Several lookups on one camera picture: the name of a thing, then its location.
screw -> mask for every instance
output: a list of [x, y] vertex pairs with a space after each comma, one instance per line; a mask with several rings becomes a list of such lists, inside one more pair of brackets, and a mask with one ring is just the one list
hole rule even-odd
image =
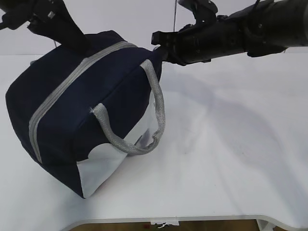
[[56, 14], [52, 11], [49, 12], [48, 17], [52, 19]]

navy fabric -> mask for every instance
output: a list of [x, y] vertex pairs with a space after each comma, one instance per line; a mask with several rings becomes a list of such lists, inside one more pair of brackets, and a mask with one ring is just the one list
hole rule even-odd
[[[89, 55], [124, 41], [114, 31], [87, 37], [92, 44]], [[126, 137], [149, 104], [151, 88], [140, 67], [146, 59], [152, 61], [160, 78], [161, 54], [126, 48], [99, 60], [65, 90], [38, 125], [37, 141], [43, 164], [37, 161], [29, 140], [29, 121], [83, 57], [60, 46], [34, 62], [6, 94], [12, 126], [22, 146], [46, 171], [81, 197], [77, 162], [86, 160], [97, 145], [109, 143], [90, 110], [103, 103], [115, 134]]]

lunch bag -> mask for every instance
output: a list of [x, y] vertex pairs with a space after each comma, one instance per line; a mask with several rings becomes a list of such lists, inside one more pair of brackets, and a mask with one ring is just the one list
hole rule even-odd
[[83, 198], [127, 155], [156, 148], [165, 129], [162, 54], [138, 48], [114, 31], [87, 38], [88, 57], [59, 46], [35, 61], [6, 93], [24, 149]]

white bag panel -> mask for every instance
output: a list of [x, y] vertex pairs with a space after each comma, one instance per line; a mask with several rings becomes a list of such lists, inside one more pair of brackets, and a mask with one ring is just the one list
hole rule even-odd
[[[151, 93], [149, 106], [144, 116], [125, 137], [125, 140], [131, 143], [138, 141], [136, 145], [147, 145], [150, 142], [149, 139], [152, 138], [149, 131], [155, 131], [153, 128], [155, 125], [152, 123], [155, 121], [154, 117], [154, 97]], [[126, 153], [119, 151], [111, 144], [104, 143], [95, 147], [87, 160], [77, 162], [84, 198], [90, 197], [113, 174], [126, 156]]]

black cylinder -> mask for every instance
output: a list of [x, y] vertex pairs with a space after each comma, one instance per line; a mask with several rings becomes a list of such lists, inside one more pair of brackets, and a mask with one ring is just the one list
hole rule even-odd
[[308, 46], [308, 0], [282, 0], [252, 16], [264, 42], [282, 47]]

